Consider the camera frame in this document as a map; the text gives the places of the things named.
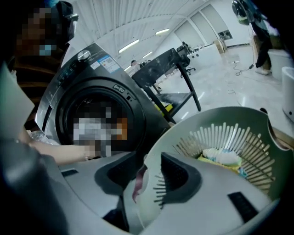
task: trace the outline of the white sticker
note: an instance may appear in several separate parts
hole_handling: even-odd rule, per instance
[[[105,67],[109,73],[113,73],[120,68],[119,65],[110,56],[104,56],[103,58],[99,59],[98,62],[103,67]]]
[[[97,69],[99,66],[100,66],[100,64],[98,63],[98,61],[91,64],[91,68],[94,70]]]

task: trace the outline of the white desk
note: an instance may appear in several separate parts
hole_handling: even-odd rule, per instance
[[[199,49],[199,51],[189,54],[188,58],[191,60],[189,67],[196,68],[196,71],[203,67],[215,65],[221,61],[221,55],[215,44]]]

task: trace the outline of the yellow object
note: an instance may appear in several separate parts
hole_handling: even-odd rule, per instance
[[[220,164],[220,163],[217,163],[217,162],[211,161],[211,160],[209,160],[209,159],[203,157],[202,155],[201,155],[199,158],[197,158],[197,159],[200,160],[200,161],[202,161],[202,162],[211,163],[211,164],[214,164],[214,165],[217,165],[217,166],[220,166],[220,167],[223,167],[223,168],[229,169],[229,170],[231,170],[231,171],[233,171],[233,172],[235,172],[236,174],[239,175],[239,171],[238,171],[239,167],[227,167],[227,166],[222,165],[222,164]]]
[[[165,109],[166,109],[166,111],[167,112],[169,112],[172,108],[173,108],[173,106],[171,105],[171,104],[167,104],[167,103],[165,103],[165,102],[161,102],[162,103],[162,105],[163,106],[165,106]],[[154,106],[156,107],[156,109],[161,113],[161,115],[162,116],[164,116],[164,113],[160,110],[160,108],[156,105],[156,104],[154,104]]]

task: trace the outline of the tiled floor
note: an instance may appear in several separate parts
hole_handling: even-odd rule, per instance
[[[191,82],[198,95],[202,111],[221,106],[246,106],[268,111],[273,127],[294,138],[294,123],[282,111],[282,83],[271,75],[255,73],[255,68],[240,76],[233,69],[233,61],[240,61],[236,68],[247,69],[253,63],[251,46],[229,49],[222,54],[222,63],[191,72]],[[180,72],[164,80],[161,93],[188,92],[188,86]],[[177,114],[176,122],[184,120],[198,110],[191,98]]]

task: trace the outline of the shoe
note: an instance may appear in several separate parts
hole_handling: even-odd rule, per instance
[[[269,73],[270,73],[268,70],[265,70],[262,67],[256,68],[255,72],[259,73],[259,74],[262,74],[262,75],[269,75]]]

